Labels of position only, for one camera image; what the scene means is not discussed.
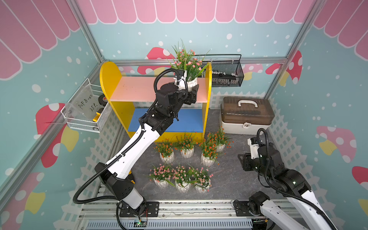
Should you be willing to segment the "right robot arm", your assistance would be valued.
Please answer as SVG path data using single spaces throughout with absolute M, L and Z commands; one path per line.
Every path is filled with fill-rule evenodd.
M 250 153 L 239 155 L 242 168 L 254 171 L 265 179 L 265 188 L 271 188 L 296 208 L 311 230 L 335 230 L 337 227 L 323 210 L 310 184 L 304 176 L 285 167 L 281 154 L 270 143 L 267 131 L 258 129 L 256 136 L 248 139 Z M 234 201 L 239 214 L 264 216 L 283 230 L 303 230 L 305 227 L 285 213 L 268 195 L 259 191 L 249 197 L 246 204 Z

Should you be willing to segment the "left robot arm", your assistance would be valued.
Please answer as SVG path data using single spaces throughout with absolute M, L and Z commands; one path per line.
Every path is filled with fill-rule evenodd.
M 147 112 L 139 118 L 139 128 L 126 145 L 106 164 L 97 165 L 96 174 L 75 193 L 73 203 L 86 204 L 102 199 L 113 199 L 126 204 L 135 216 L 146 211 L 146 200 L 128 179 L 129 172 L 145 150 L 174 122 L 183 104 L 196 102 L 196 92 L 190 92 L 187 71 L 167 69 L 154 80 L 156 98 Z M 95 179 L 99 178 L 112 195 L 80 200 L 79 196 Z

